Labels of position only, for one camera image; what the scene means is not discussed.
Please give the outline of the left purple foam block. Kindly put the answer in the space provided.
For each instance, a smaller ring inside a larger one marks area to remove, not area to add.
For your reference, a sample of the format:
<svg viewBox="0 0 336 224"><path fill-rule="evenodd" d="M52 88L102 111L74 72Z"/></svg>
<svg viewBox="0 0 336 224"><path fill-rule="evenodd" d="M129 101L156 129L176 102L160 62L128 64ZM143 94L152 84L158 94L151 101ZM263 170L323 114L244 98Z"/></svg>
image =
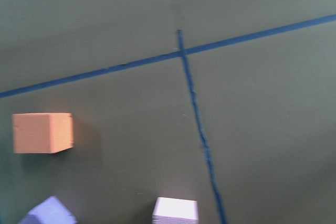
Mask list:
<svg viewBox="0 0 336 224"><path fill-rule="evenodd" d="M19 223L78 223L76 217L55 196L31 209Z"/></svg>

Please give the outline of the left orange foam block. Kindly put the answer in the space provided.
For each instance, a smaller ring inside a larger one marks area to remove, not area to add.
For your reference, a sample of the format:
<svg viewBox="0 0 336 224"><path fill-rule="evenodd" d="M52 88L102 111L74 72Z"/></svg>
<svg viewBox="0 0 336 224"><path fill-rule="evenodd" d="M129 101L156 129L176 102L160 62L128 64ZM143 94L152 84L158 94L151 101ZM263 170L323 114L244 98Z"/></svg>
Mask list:
<svg viewBox="0 0 336 224"><path fill-rule="evenodd" d="M70 113L21 113L12 115L16 154L54 154L74 145Z"/></svg>

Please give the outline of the pink foam block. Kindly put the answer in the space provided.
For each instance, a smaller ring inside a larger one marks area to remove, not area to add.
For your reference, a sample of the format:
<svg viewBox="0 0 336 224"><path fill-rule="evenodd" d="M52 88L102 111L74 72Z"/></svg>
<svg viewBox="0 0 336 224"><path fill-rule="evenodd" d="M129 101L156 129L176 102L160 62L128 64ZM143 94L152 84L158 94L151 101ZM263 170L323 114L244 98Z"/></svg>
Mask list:
<svg viewBox="0 0 336 224"><path fill-rule="evenodd" d="M152 223L199 223L197 201L158 197Z"/></svg>

